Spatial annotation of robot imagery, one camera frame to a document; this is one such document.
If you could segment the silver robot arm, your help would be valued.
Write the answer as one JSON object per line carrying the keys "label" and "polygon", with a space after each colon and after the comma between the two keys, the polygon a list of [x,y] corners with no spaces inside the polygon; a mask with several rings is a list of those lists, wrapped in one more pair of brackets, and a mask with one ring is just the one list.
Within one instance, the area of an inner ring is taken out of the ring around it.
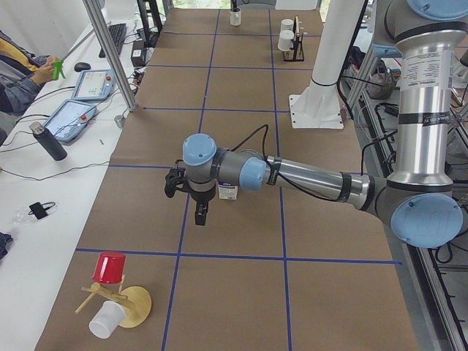
{"label": "silver robot arm", "polygon": [[379,1],[376,44],[401,54],[396,164],[387,178],[324,170],[272,156],[218,147],[206,134],[185,139],[183,189],[205,224],[216,183],[257,190],[291,187],[312,197],[349,203],[420,248],[436,248],[461,231],[464,216],[445,174],[453,51],[467,35],[465,1]]}

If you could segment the person hand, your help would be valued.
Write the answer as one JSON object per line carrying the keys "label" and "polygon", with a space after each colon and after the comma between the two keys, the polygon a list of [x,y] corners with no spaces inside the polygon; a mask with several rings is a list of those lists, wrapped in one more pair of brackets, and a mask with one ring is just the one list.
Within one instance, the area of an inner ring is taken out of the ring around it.
{"label": "person hand", "polygon": [[55,56],[48,56],[46,62],[32,75],[31,80],[38,86],[52,81],[54,71],[53,64],[56,61],[58,61],[58,58]]}

